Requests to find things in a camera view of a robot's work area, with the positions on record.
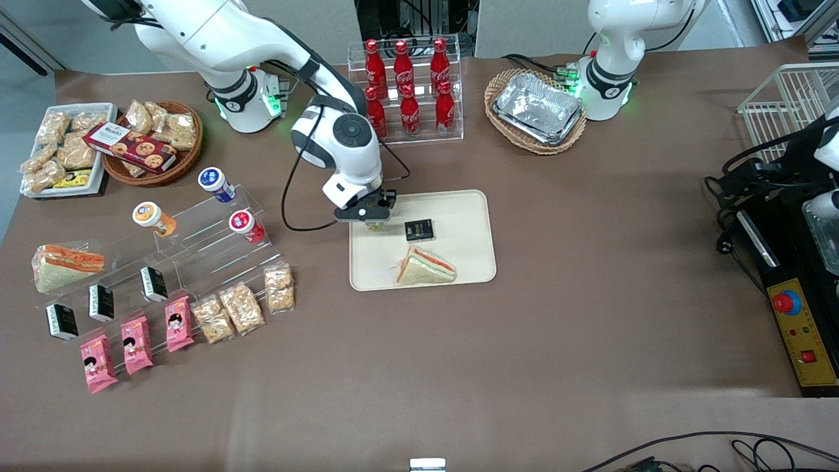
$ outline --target small black box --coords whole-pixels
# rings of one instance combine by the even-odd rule
[[[103,286],[90,286],[90,311],[88,316],[103,323],[113,321],[113,291]]]
[[[79,335],[76,316],[72,308],[58,303],[47,307],[47,321],[50,322],[50,336],[70,341]]]
[[[147,299],[152,302],[165,302],[169,298],[162,272],[154,267],[143,267],[140,277],[143,278],[143,295]]]
[[[409,243],[421,243],[434,239],[434,228],[431,226],[431,220],[423,219],[407,222],[405,224],[405,238]]]

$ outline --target wicker basket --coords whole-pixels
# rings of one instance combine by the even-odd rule
[[[509,71],[504,71],[494,79],[489,82],[487,86],[487,90],[483,93],[483,104],[484,110],[487,113],[487,118],[498,131],[501,132],[507,139],[510,140],[511,143],[517,145],[521,149],[526,149],[532,153],[538,155],[557,155],[560,152],[568,149],[574,144],[582,134],[583,130],[586,129],[586,113],[583,112],[582,116],[579,120],[577,120],[574,128],[568,133],[565,139],[559,146],[547,146],[543,143],[540,143],[536,138],[526,134],[521,129],[514,127],[512,124],[507,123],[506,121],[502,120],[492,111],[492,103],[495,102],[495,99],[501,95],[501,92],[504,91],[504,88],[507,87],[509,84],[510,79],[513,76],[518,74],[524,74],[526,72],[530,72],[535,74],[539,79],[544,81],[546,84],[553,86],[553,87],[560,87],[560,84],[555,81],[554,79],[542,74],[541,72],[535,71],[528,71],[526,69],[510,69]]]
[[[107,173],[114,179],[117,179],[124,184],[133,186],[164,186],[183,177],[192,168],[192,166],[195,165],[195,162],[198,161],[198,155],[201,153],[201,141],[204,138],[204,127],[201,125],[201,117],[198,116],[198,113],[196,113],[195,110],[180,102],[158,102],[158,105],[169,113],[189,113],[192,115],[192,119],[195,123],[195,129],[198,132],[198,135],[195,137],[195,147],[186,152],[179,152],[177,154],[178,160],[175,162],[175,165],[163,174],[157,175],[146,172],[136,179],[131,177],[131,174],[128,173],[128,169],[125,168],[125,165],[122,165],[121,160],[116,157],[103,154],[102,159],[105,163],[105,170],[107,170]],[[125,119],[125,115],[122,115],[117,120],[117,124],[120,126],[128,126],[128,121]]]

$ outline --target wrapped sandwich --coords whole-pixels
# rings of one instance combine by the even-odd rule
[[[397,285],[412,286],[415,284],[445,284],[457,277],[455,268],[439,257],[411,246],[408,255],[402,260]]]
[[[47,293],[102,272],[104,265],[105,258],[100,254],[46,244],[32,258],[35,288]]]

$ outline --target robotic arm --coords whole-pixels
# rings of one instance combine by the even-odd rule
[[[591,0],[588,21],[601,45],[597,55],[577,63],[586,117],[602,121],[618,114],[644,57],[642,31],[683,24],[691,11],[698,16],[704,6],[705,0]]]
[[[392,194],[381,190],[382,161],[367,102],[355,84],[326,64],[287,29],[251,15],[242,0],[82,0],[112,22],[135,24],[152,52],[195,68],[216,95],[222,116],[242,133],[256,133],[279,116],[276,76],[254,65],[278,61],[317,94],[291,129],[301,157],[335,173],[323,192],[340,220],[384,221]],[[376,202],[372,207],[370,201]],[[367,208],[357,208],[362,202]]]

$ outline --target snack tray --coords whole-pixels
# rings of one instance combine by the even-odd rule
[[[69,113],[71,116],[80,113],[106,113],[107,120],[114,122],[117,120],[117,106],[113,103],[76,103],[73,105],[56,105],[47,108],[46,113]],[[34,143],[32,152],[29,157],[33,156],[41,148],[43,144]],[[102,153],[96,152],[96,158],[93,160],[93,168],[91,169],[91,179],[86,186],[77,186],[72,188],[48,188],[41,193],[32,193],[23,188],[23,180],[20,181],[20,194],[24,197],[34,199],[57,198],[57,197],[83,197],[85,195],[93,195],[99,192],[99,187],[102,185],[102,178],[105,175],[105,166],[102,164]]]
[[[172,215],[177,222],[175,234],[160,238],[154,231],[143,230],[116,244],[102,248],[106,269],[83,281],[47,294],[35,292],[36,307],[44,309],[59,303],[73,309],[79,336],[65,342],[76,350],[85,342],[106,334],[117,373],[124,371],[120,325],[145,315],[149,320],[152,354],[166,347],[164,307],[167,302],[149,302],[143,297],[140,270],[150,265],[160,270],[166,281],[171,302],[189,295],[196,302],[243,281],[259,300],[263,315],[269,313],[265,302],[263,267],[282,259],[268,235],[259,244],[250,244],[241,234],[233,233],[227,220],[238,210],[248,210],[260,223],[262,207],[243,186],[236,186],[237,196],[229,203],[214,197]],[[114,321],[100,323],[88,317],[88,287],[101,285],[114,293]],[[201,328],[193,326],[196,341]]]

